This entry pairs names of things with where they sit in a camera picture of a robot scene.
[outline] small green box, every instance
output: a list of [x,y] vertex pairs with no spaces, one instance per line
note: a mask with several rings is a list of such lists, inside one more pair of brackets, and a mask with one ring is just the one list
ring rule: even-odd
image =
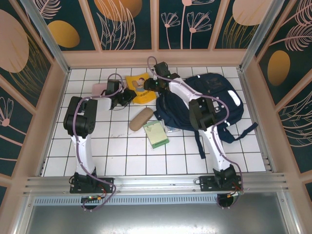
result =
[[153,149],[169,143],[169,139],[158,120],[147,123],[143,127]]

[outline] gray surface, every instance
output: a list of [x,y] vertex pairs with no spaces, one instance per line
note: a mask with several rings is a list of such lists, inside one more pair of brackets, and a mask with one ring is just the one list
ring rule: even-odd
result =
[[247,194],[230,210],[216,204],[34,207],[28,234],[284,234],[276,195]]

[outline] mounting plate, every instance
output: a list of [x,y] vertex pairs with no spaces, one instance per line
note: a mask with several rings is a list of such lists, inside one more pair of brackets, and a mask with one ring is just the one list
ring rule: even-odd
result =
[[200,190],[202,192],[210,192],[210,191],[235,191],[235,186],[232,184],[234,182],[240,189],[240,176],[235,176],[235,179],[229,181],[228,185],[223,186],[220,188],[217,183],[215,182],[214,176],[200,176],[199,177],[199,185]]
[[[114,178],[99,178],[101,180],[114,183]],[[106,193],[111,194],[113,191],[113,188],[110,187],[110,185],[105,184],[103,182],[98,181],[98,186],[94,188],[92,185],[89,184],[81,184],[77,182],[76,180],[72,179],[71,185],[70,185],[70,190],[69,192],[71,194],[101,194],[103,193],[102,187],[105,189]]]

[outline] backpack strap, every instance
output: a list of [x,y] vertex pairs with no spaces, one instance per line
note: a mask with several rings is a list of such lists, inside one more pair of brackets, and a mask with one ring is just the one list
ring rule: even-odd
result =
[[203,146],[202,146],[202,144],[200,142],[199,132],[198,131],[194,131],[194,133],[195,133],[195,140],[196,140],[196,143],[197,143],[197,146],[198,146],[198,151],[199,151],[200,157],[201,157],[201,159],[204,159],[204,158],[206,158],[206,155],[205,155]]
[[225,141],[226,143],[233,143],[234,141],[240,140],[244,138],[248,133],[250,133],[252,130],[254,130],[258,124],[255,122],[253,123],[249,128],[245,129],[243,133],[238,137],[235,138],[230,131],[227,128],[223,128],[221,131],[218,131],[219,137],[222,141]]

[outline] navy backpack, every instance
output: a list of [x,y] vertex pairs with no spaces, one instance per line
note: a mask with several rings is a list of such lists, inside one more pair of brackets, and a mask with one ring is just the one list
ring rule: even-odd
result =
[[[231,83],[224,78],[224,76],[215,73],[208,73],[190,77],[185,80],[185,83],[204,95],[213,96],[215,98],[218,97],[228,106],[230,115],[227,119],[227,123],[221,123],[217,127],[219,137],[222,141],[232,143],[236,140],[242,139],[258,126],[257,123],[252,124],[238,138],[235,138],[229,130],[227,130],[228,126],[241,120],[244,113],[244,105]],[[232,90],[237,95],[240,101],[239,106],[235,104],[228,90]],[[216,102],[214,102],[214,106],[216,110],[215,117],[217,122],[219,122],[225,118],[226,109]],[[158,120],[163,119],[165,125],[167,126],[194,131],[200,156],[201,158],[205,158],[205,153],[199,138],[199,132],[192,127],[189,118],[189,109],[179,96],[169,91],[161,93],[159,98],[156,100],[156,111],[154,114]]]

